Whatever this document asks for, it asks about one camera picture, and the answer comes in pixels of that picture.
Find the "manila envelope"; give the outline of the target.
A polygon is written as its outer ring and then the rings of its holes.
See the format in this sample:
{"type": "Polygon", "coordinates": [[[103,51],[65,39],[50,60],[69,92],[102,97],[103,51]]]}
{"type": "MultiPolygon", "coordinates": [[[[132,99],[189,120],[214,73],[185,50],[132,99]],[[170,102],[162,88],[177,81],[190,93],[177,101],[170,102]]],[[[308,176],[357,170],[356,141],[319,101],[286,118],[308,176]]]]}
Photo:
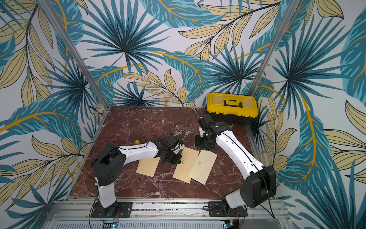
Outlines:
{"type": "Polygon", "coordinates": [[[216,161],[217,154],[201,150],[196,162],[189,173],[189,177],[205,185],[216,161]]]}
{"type": "Polygon", "coordinates": [[[159,162],[160,157],[141,159],[139,161],[136,173],[149,177],[154,177],[159,162]]]}
{"type": "Polygon", "coordinates": [[[181,163],[176,166],[173,178],[185,183],[190,183],[189,174],[198,158],[199,152],[190,148],[184,148],[182,151],[181,163]]]}

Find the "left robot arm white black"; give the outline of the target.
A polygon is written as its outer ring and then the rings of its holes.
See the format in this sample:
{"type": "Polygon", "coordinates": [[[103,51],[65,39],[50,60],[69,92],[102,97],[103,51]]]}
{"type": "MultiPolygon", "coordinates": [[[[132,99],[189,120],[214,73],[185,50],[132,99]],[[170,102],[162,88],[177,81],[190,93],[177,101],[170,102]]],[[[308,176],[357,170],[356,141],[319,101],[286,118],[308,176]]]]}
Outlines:
{"type": "Polygon", "coordinates": [[[117,202],[114,182],[122,173],[123,167],[134,161],[157,157],[178,165],[182,158],[179,152],[184,147],[183,140],[174,135],[135,146],[117,146],[109,143],[91,164],[98,189],[97,201],[93,208],[99,211],[102,217],[118,216],[123,207],[117,202]]]}

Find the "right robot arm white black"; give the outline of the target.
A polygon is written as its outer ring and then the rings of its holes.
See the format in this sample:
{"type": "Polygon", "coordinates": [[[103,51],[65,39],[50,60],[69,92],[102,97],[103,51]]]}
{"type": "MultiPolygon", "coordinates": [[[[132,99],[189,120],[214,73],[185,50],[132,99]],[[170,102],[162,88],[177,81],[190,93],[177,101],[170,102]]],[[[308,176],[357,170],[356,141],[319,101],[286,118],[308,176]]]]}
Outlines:
{"type": "Polygon", "coordinates": [[[239,142],[223,121],[215,122],[209,114],[199,117],[199,132],[195,147],[212,150],[220,147],[242,174],[244,183],[239,190],[222,197],[223,212],[228,214],[239,207],[255,208],[276,195],[276,171],[264,166],[239,142]]]}

